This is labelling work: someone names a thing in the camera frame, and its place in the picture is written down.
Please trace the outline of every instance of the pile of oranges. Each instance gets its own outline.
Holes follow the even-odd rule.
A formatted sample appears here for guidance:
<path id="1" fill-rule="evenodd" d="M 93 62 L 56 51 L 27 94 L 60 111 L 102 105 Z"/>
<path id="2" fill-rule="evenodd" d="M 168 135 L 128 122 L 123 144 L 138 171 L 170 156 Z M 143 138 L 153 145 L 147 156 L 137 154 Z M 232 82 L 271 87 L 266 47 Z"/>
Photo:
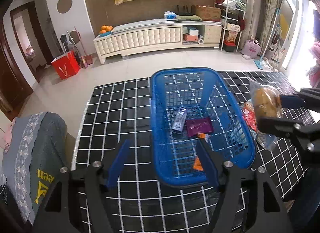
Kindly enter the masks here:
<path id="1" fill-rule="evenodd" d="M 99 34 L 104 34 L 104 33 L 108 32 L 108 31 L 111 31 L 113 29 L 113 27 L 112 26 L 103 25 L 103 26 L 101 26 L 100 29 L 101 30 L 100 30 Z"/>

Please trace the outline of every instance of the basket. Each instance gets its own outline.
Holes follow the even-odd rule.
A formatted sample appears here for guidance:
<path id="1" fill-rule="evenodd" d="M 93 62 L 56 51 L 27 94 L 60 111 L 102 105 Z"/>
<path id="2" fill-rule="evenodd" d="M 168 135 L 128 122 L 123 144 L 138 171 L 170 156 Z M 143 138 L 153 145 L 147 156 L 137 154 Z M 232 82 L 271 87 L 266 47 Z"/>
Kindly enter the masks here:
<path id="1" fill-rule="evenodd" d="M 213 134 L 209 145 L 240 168 L 251 166 L 255 145 L 242 112 L 219 74 L 209 68 L 166 69 L 151 78 L 153 158 L 158 179 L 173 187 L 207 182 L 204 172 L 193 169 L 197 138 L 171 127 L 179 107 L 188 109 L 187 120 L 210 117 Z"/>

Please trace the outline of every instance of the metal bolt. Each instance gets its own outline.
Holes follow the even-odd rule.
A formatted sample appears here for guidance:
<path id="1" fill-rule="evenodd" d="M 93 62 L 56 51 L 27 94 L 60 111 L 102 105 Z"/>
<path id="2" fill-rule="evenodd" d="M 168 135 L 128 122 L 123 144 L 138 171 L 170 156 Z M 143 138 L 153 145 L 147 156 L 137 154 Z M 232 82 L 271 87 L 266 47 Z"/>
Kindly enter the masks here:
<path id="1" fill-rule="evenodd" d="M 92 166 L 95 167 L 95 168 L 100 167 L 101 166 L 101 162 L 96 160 L 96 161 L 93 162 Z"/>
<path id="2" fill-rule="evenodd" d="M 225 167 L 228 167 L 228 168 L 231 168 L 231 167 L 233 166 L 233 163 L 232 163 L 231 161 L 229 161 L 229 160 L 226 160 L 226 161 L 224 162 L 224 166 L 225 166 Z"/>
<path id="3" fill-rule="evenodd" d="M 307 144 L 307 148 L 308 148 L 309 151 L 314 151 L 315 146 L 313 145 L 313 143 L 308 143 Z"/>
<path id="4" fill-rule="evenodd" d="M 258 170 L 258 172 L 260 172 L 260 173 L 265 173 L 265 172 L 266 172 L 266 169 L 263 168 L 263 167 L 258 167 L 257 170 Z"/>
<path id="5" fill-rule="evenodd" d="M 61 167 L 60 168 L 60 172 L 61 173 L 66 173 L 68 171 L 68 168 L 67 167 Z"/>
<path id="6" fill-rule="evenodd" d="M 299 125 L 299 124 L 294 124 L 294 128 L 296 128 L 297 130 L 300 130 L 300 129 L 301 129 L 301 125 Z"/>

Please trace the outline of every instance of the silver package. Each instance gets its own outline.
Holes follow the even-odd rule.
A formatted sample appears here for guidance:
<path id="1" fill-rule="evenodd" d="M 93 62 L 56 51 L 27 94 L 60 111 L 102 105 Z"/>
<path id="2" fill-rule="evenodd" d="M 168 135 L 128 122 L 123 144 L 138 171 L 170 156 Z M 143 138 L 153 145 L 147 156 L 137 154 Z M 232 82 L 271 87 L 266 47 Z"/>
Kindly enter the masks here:
<path id="1" fill-rule="evenodd" d="M 183 107 L 179 107 L 176 118 L 174 119 L 174 123 L 172 125 L 172 132 L 176 134 L 182 134 L 184 122 L 187 117 L 187 109 Z"/>

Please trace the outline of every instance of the grid pattern tablecloth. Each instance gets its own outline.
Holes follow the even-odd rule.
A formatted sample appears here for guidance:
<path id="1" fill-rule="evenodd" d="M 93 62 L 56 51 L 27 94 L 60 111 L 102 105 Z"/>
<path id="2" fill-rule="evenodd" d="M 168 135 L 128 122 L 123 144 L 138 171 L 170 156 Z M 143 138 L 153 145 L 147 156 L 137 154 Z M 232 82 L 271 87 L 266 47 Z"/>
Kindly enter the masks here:
<path id="1" fill-rule="evenodd" d="M 295 92 L 282 73 L 220 72 L 239 105 L 251 98 L 249 80 L 276 87 L 282 94 Z M 129 157 L 117 188 L 106 195 L 112 226 L 120 232 L 203 232 L 210 221 L 219 194 L 208 186 L 176 189 L 160 183 L 152 164 L 150 127 L 150 78 L 95 87 L 83 116 L 73 167 L 87 167 L 112 150 L 120 139 L 130 139 Z M 314 123 L 308 110 L 284 109 L 284 118 Z M 264 166 L 281 197 L 286 196 L 306 172 L 296 148 L 280 139 L 273 152 L 257 146 L 252 169 Z M 92 232 L 85 193 L 79 190 L 82 219 Z M 234 227 L 239 227 L 247 191 L 241 189 Z"/>

